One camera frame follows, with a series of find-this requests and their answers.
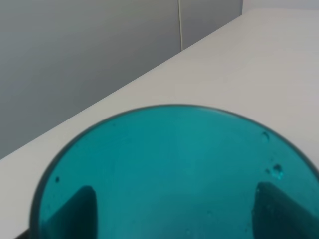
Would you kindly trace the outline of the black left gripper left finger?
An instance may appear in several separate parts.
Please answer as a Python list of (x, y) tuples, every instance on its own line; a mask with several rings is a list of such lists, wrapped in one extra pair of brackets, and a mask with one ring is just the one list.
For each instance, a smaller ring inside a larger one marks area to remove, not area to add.
[(91, 186), (79, 189), (40, 227), (39, 239), (96, 239), (97, 199)]

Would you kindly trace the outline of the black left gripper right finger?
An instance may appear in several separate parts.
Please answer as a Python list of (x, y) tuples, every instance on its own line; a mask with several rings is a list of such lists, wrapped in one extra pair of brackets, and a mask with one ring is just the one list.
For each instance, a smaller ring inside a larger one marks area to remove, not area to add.
[(319, 219), (269, 182), (256, 187), (252, 210), (255, 239), (317, 239)]

